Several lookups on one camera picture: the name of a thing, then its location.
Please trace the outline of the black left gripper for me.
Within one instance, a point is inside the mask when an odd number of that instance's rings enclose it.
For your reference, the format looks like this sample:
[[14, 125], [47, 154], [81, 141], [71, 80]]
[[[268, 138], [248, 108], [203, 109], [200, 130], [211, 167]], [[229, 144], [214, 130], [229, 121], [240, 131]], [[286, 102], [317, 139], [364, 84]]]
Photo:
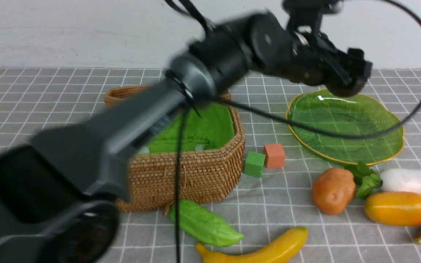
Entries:
[[340, 7], [285, 7], [289, 15], [286, 30], [291, 33], [289, 47], [279, 52], [276, 68], [269, 75], [293, 83], [324, 85], [337, 97], [357, 95], [371, 76], [373, 64], [364, 51], [337, 49], [321, 32], [324, 15], [339, 13]]

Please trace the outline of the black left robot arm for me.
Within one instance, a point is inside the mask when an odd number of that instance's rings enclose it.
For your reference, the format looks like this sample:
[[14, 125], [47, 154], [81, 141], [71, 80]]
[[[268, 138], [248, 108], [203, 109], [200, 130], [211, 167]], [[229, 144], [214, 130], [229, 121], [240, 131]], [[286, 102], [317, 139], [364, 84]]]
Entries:
[[0, 153], [0, 263], [96, 262], [118, 230], [115, 201], [130, 197], [130, 158], [187, 107], [220, 96], [251, 69], [324, 84], [336, 96], [359, 93], [372, 63], [318, 32], [322, 14], [295, 9], [286, 28], [271, 13], [217, 25], [158, 83]]

